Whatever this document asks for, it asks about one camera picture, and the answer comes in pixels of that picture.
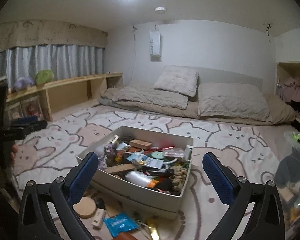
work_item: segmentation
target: purple plush toy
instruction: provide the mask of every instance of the purple plush toy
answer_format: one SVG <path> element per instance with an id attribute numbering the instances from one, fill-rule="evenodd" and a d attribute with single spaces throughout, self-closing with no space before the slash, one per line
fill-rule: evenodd
<path id="1" fill-rule="evenodd" d="M 18 92 L 20 90 L 32 87 L 35 85 L 34 80 L 31 77 L 19 77 L 14 83 L 13 89 Z"/>

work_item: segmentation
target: metal bolt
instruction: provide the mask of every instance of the metal bolt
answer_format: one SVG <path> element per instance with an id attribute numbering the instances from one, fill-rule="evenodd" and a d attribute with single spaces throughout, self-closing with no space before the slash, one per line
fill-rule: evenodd
<path id="1" fill-rule="evenodd" d="M 247 182 L 247 179 L 246 179 L 245 177 L 243 177 L 243 176 L 240 176 L 240 177 L 238 178 L 238 180 L 239 180 L 241 183 L 246 183 L 246 182 Z"/>
<path id="2" fill-rule="evenodd" d="M 31 187 L 33 184 L 34 184 L 34 181 L 33 181 L 33 180 L 29 180 L 29 181 L 27 182 L 27 186 L 29 186 L 29 187 Z"/>
<path id="3" fill-rule="evenodd" d="M 56 183 L 61 183 L 61 182 L 63 182 L 64 180 L 65 180 L 65 178 L 62 177 L 62 176 L 60 176 L 60 177 L 57 177 L 57 178 L 55 179 L 55 182 L 56 182 Z"/>
<path id="4" fill-rule="evenodd" d="M 275 186 L 275 183 L 274 183 L 272 180 L 269 180 L 269 181 L 268 181 L 268 185 L 269 185 L 270 187 L 274 187 L 274 186 Z"/>

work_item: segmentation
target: bunny print rug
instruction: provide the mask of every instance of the bunny print rug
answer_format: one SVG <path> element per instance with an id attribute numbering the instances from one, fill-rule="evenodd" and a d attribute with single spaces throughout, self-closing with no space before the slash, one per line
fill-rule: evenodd
<path id="1" fill-rule="evenodd" d="M 78 165 L 75 155 L 122 125 L 194 138 L 192 169 L 179 215 L 175 220 L 158 219 L 162 240 L 206 239 L 228 208 L 221 203 L 203 171 L 205 153 L 213 152 L 236 176 L 245 176 L 254 183 L 272 179 L 279 165 L 277 157 L 255 127 L 174 119 L 97 106 L 51 122 L 46 129 L 16 142 L 18 152 L 13 181 L 19 196 L 22 197 L 25 185 L 31 179 L 40 184 L 66 176 L 73 166 Z M 53 205 L 49 208 L 61 236 L 68 239 Z M 243 232 L 252 208 L 253 205 L 248 206 L 234 239 Z M 112 239 L 106 225 L 96 231 L 91 220 L 82 221 L 95 239 Z M 139 240 L 147 239 L 140 231 L 133 235 Z"/>

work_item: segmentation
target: picture frame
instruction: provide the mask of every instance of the picture frame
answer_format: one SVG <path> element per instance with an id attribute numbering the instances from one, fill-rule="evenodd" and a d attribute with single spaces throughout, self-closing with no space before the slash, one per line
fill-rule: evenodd
<path id="1" fill-rule="evenodd" d="M 21 101 L 21 107 L 25 117 L 36 115 L 39 121 L 43 120 L 39 96 Z"/>
<path id="2" fill-rule="evenodd" d="M 23 111 L 20 102 L 17 102 L 11 106 L 8 106 L 8 117 L 9 120 L 23 118 Z"/>

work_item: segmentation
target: green plush toy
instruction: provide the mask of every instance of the green plush toy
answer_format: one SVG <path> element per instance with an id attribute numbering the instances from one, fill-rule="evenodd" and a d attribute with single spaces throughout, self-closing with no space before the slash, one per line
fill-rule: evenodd
<path id="1" fill-rule="evenodd" d="M 49 69 L 41 70 L 35 77 L 37 85 L 43 85 L 54 79 L 54 73 Z"/>

